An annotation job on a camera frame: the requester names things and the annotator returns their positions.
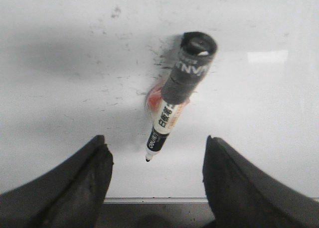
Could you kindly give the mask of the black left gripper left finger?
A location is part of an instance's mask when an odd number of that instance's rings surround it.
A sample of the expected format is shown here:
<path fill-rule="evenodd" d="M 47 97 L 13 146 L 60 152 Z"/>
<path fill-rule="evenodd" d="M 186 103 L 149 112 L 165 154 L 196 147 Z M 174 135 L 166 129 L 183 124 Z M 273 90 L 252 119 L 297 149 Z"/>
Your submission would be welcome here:
<path fill-rule="evenodd" d="M 42 176 L 0 196 L 2 228 L 93 228 L 109 188 L 113 156 L 103 135 Z"/>

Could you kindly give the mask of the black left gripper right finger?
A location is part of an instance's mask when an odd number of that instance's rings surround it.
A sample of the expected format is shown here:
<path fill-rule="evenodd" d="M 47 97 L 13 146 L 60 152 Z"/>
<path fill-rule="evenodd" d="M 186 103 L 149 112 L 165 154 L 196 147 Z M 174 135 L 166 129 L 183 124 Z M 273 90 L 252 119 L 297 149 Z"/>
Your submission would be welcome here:
<path fill-rule="evenodd" d="M 202 167 L 209 228 L 317 228 L 319 204 L 272 178 L 223 139 L 209 136 Z"/>

